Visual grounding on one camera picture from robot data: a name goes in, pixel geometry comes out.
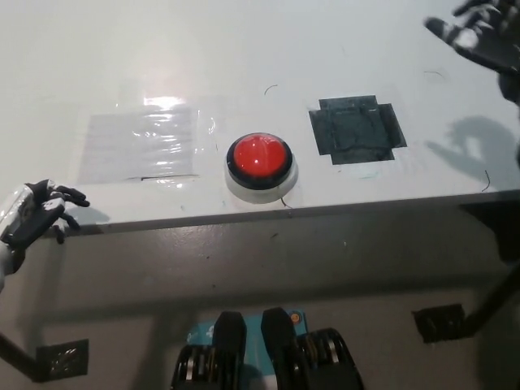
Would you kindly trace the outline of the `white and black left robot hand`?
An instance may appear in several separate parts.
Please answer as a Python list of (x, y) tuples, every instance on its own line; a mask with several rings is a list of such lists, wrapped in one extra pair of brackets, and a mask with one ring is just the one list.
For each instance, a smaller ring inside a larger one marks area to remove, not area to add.
[(76, 219), (66, 211), (68, 203), (90, 206), (81, 191), (53, 180), (21, 185), (1, 205), (1, 242), (13, 250), (27, 249), (50, 232), (62, 244), (68, 228), (80, 230)]

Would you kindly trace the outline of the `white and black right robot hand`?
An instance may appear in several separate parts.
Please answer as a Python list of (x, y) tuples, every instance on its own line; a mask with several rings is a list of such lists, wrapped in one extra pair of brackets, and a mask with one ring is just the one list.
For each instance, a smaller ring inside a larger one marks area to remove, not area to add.
[(463, 58), (507, 76), (519, 74), (519, 2), (465, 1), (457, 23), (427, 17), (424, 27)]

